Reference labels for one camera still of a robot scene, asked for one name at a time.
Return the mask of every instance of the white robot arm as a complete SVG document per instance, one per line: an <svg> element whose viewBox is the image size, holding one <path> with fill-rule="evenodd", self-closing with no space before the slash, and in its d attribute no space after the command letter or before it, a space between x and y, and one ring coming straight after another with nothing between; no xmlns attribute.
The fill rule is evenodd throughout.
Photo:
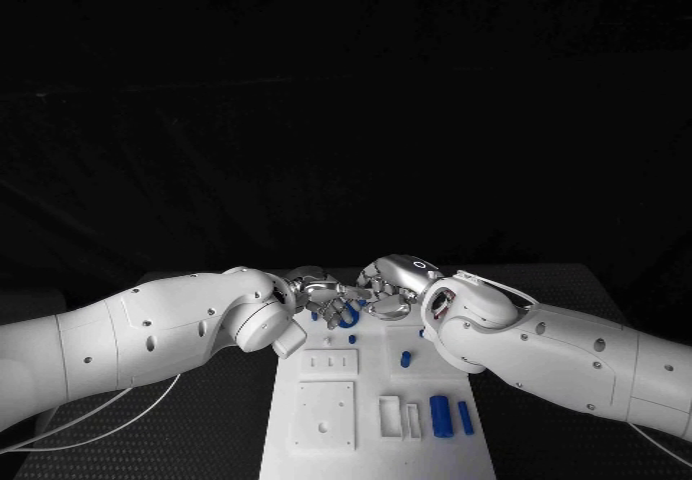
<svg viewBox="0 0 692 480"><path fill-rule="evenodd" d="M158 382L226 346L269 344L287 358L305 341L292 315L308 308L333 328L340 298L367 298L315 267L288 279L245 267L140 285L88 307L0 326L0 431L96 393Z"/></svg>
<svg viewBox="0 0 692 480"><path fill-rule="evenodd" d="M458 369L486 368L514 388L595 416L692 440L692 348L585 313L535 302L516 306L490 282L444 278L406 255L377 259L359 286L382 320L419 308L424 338Z"/></svg>

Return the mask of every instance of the robotic hand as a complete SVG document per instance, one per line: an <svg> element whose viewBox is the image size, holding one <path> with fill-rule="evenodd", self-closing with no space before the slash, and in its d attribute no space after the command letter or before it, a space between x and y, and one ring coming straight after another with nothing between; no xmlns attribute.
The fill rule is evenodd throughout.
<svg viewBox="0 0 692 480"><path fill-rule="evenodd" d="M305 341L292 315L308 308L334 328L353 319L341 299L369 297L317 267L287 278L236 267L0 326L0 431L78 398L173 377L230 345L253 352L271 344L287 358Z"/></svg>
<svg viewBox="0 0 692 480"><path fill-rule="evenodd" d="M379 258L357 286L373 289L364 309L376 318L419 313L424 338L454 367L468 373L487 368L513 388L571 410L692 441L690 347L543 305L468 272L444 277L408 255ZM527 304L514 305L494 287Z"/></svg>

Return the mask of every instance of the black backdrop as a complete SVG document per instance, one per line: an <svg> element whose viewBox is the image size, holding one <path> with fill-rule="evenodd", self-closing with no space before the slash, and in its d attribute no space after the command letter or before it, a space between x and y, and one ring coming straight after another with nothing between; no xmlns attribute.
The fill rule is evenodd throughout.
<svg viewBox="0 0 692 480"><path fill-rule="evenodd" d="M1 286L581 262L692 341L692 16L624 3L4 2Z"/></svg>

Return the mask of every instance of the black table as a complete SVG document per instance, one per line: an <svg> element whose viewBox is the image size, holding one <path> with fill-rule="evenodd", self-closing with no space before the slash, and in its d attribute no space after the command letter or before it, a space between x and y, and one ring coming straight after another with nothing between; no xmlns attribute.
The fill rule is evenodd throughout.
<svg viewBox="0 0 692 480"><path fill-rule="evenodd" d="M462 268L519 288L543 303L624 322L598 280L582 265ZM445 274L455 269L442 267ZM354 281L357 269L328 271L341 281ZM181 273L187 272L150 274L142 282ZM222 350L202 368L183 374L167 398L138 422L83 447L31 453L16 478L256 479L277 361L271 348L249 354L235 348ZM37 446L82 441L121 425L148 407L168 383L137 388L95 417ZM506 385L487 371L471 375L471 386L500 480L692 478L692 469L627 424L552 405ZM111 396L112 393L96 395L60 407L52 426L82 415ZM692 459L692 444L646 431L677 455Z"/></svg>

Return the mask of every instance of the blue object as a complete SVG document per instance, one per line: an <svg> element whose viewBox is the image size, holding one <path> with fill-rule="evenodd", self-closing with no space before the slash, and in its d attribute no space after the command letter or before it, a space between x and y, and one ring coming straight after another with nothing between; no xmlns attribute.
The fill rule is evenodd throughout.
<svg viewBox="0 0 692 480"><path fill-rule="evenodd" d="M349 309L349 312L350 312L350 316L353 318L353 322L350 322L350 325L341 320L339 322L339 326L341 328L350 328L356 323L357 323L357 320L360 319L360 314L356 312L356 309L350 306L349 302L344 302L344 305L346 305L346 308Z"/></svg>
<svg viewBox="0 0 692 480"><path fill-rule="evenodd" d="M451 438L454 436L454 430L451 428L450 402L444 395L429 397L429 412L435 437Z"/></svg>
<svg viewBox="0 0 692 480"><path fill-rule="evenodd" d="M467 435L473 435L471 417L468 415L468 407L465 402L458 402L458 414L461 415L461 423L464 424L464 432Z"/></svg>
<svg viewBox="0 0 692 480"><path fill-rule="evenodd" d="M401 366L403 368L408 368L409 365L411 365L411 352L403 352L401 354Z"/></svg>

